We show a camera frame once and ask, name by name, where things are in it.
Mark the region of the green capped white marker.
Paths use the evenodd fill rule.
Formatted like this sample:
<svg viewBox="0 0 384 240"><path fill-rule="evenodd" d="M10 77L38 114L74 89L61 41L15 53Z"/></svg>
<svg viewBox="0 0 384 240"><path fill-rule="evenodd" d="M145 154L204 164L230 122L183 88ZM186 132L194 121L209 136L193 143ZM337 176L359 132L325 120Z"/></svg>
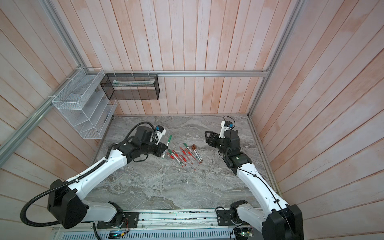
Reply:
<svg viewBox="0 0 384 240"><path fill-rule="evenodd" d="M170 142L172 140L172 136L173 135L170 135L169 138L168 138L168 141L167 141L167 144L166 144L167 147L169 146L169 144L170 144ZM162 159L164 159L164 157L166 155L166 151L167 151L167 149L162 153L162 156L161 156Z"/></svg>

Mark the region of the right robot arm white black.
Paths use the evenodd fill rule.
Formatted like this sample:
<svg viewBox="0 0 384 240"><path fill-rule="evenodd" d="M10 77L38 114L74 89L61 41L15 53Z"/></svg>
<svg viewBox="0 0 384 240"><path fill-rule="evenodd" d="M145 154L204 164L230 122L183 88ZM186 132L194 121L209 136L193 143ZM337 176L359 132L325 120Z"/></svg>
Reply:
<svg viewBox="0 0 384 240"><path fill-rule="evenodd" d="M227 167L241 179L261 206L246 201L231 204L233 221L247 223L265 240L304 239L303 214L297 205L289 205L262 178L251 159L241 151L238 131L226 130L221 135L205 132L206 143L218 149Z"/></svg>

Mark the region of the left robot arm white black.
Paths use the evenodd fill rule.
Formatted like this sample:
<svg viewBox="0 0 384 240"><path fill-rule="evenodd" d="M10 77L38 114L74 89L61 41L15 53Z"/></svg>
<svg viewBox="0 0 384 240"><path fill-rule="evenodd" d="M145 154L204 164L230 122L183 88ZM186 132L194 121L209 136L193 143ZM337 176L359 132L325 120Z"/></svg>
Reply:
<svg viewBox="0 0 384 240"><path fill-rule="evenodd" d="M141 161L141 156L160 157L168 148L160 141L165 133L162 126L153 129L139 126L133 136L111 145L106 156L87 170L65 182L53 182L48 211L65 229L87 222L105 222L113 228L121 227L125 214L120 206L114 202L90 202L85 198L104 179L130 162Z"/></svg>

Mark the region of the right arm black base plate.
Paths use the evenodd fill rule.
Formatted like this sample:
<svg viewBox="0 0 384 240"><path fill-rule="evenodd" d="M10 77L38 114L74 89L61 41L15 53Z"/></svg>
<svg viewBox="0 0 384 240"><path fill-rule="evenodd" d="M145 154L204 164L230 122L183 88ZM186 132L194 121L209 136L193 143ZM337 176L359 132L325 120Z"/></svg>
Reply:
<svg viewBox="0 0 384 240"><path fill-rule="evenodd" d="M216 208L215 213L217 216L217 224L219 226L235 226L238 223L232 210L225 210L224 208Z"/></svg>

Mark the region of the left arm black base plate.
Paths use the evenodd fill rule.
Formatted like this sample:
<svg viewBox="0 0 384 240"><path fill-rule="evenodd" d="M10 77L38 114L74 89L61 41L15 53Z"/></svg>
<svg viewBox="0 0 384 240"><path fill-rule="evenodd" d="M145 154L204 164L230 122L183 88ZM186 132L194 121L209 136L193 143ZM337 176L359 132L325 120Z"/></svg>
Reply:
<svg viewBox="0 0 384 240"><path fill-rule="evenodd" d="M124 212L118 214L110 222L98 222L97 229L135 229L139 222L139 212Z"/></svg>

